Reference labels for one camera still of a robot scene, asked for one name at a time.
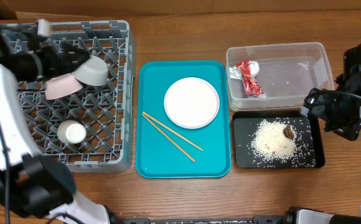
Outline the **white rice pile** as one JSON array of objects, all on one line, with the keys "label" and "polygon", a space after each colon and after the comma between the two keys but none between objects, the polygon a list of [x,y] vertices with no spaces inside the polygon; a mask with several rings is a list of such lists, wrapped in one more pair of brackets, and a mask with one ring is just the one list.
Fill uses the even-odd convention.
[{"label": "white rice pile", "polygon": [[[295,135],[288,139],[283,134],[290,125]],[[250,134],[251,142],[247,154],[251,164],[257,168],[311,168],[316,166],[316,155],[309,121],[302,118],[263,119],[255,132]]]}]

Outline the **pink shallow bowl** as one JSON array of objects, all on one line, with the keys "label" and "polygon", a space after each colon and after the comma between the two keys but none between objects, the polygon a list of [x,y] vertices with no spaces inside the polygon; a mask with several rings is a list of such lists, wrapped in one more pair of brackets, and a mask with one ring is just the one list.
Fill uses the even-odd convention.
[{"label": "pink shallow bowl", "polygon": [[46,81],[45,97],[47,100],[55,100],[71,95],[82,88],[82,84],[71,73],[67,73]]}]

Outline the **grey bowl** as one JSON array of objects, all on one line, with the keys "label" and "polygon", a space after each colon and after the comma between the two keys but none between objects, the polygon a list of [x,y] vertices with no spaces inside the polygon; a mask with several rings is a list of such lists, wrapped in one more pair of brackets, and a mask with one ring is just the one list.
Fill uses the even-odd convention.
[{"label": "grey bowl", "polygon": [[108,68],[104,60],[91,55],[72,75],[80,82],[91,86],[102,86],[108,78]]}]

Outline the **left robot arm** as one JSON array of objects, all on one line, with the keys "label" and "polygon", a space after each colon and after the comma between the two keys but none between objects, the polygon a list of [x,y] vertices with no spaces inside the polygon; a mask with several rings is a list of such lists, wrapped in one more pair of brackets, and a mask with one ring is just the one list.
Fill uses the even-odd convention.
[{"label": "left robot arm", "polygon": [[13,53],[0,28],[0,204],[6,216],[34,216],[64,223],[115,223],[106,206],[80,193],[69,168],[41,153],[26,125],[18,96],[19,82],[57,77],[77,69],[89,58],[70,44],[62,52],[41,43],[52,35],[41,19],[12,27],[28,43],[28,51]]}]

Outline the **brown food scrap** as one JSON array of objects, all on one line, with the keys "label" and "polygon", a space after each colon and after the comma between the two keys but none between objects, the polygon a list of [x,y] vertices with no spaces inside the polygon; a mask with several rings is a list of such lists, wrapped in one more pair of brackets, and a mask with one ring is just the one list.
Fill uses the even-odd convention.
[{"label": "brown food scrap", "polygon": [[288,139],[294,139],[295,135],[293,133],[293,129],[290,125],[286,125],[286,127],[283,129],[283,134]]}]

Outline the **red foil snack wrapper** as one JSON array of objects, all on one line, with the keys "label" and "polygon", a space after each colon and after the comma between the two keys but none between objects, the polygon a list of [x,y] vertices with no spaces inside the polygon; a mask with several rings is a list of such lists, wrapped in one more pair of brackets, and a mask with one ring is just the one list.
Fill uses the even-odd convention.
[{"label": "red foil snack wrapper", "polygon": [[252,60],[244,60],[239,62],[236,65],[236,68],[238,71],[241,72],[245,95],[247,97],[256,98],[264,94],[261,85],[255,78],[260,71],[258,62]]}]

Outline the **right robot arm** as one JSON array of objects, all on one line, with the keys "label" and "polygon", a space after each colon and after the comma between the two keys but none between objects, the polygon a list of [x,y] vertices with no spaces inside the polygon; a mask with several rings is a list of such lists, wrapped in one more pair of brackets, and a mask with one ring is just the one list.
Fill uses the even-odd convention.
[{"label": "right robot arm", "polygon": [[[324,130],[354,141],[361,132],[361,44],[344,53],[344,71],[335,79],[335,90],[310,90],[300,109],[308,118],[320,118]],[[334,215],[309,208],[290,207],[280,223],[361,223],[360,215]]]}]

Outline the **white paper cup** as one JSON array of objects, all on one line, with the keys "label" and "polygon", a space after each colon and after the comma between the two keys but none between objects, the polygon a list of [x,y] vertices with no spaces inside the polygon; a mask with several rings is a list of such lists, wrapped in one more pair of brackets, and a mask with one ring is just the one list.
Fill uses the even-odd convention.
[{"label": "white paper cup", "polygon": [[73,120],[62,122],[57,129],[59,140],[65,144],[78,144],[86,138],[86,135],[87,131],[84,125]]}]

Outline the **white tissue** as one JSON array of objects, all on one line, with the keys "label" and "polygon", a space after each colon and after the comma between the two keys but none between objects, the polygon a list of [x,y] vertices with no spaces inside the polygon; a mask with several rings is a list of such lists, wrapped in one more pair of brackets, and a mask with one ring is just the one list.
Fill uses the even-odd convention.
[{"label": "white tissue", "polygon": [[230,67],[229,72],[232,79],[241,80],[243,77],[255,78],[260,72],[260,67],[256,61],[244,60]]}]

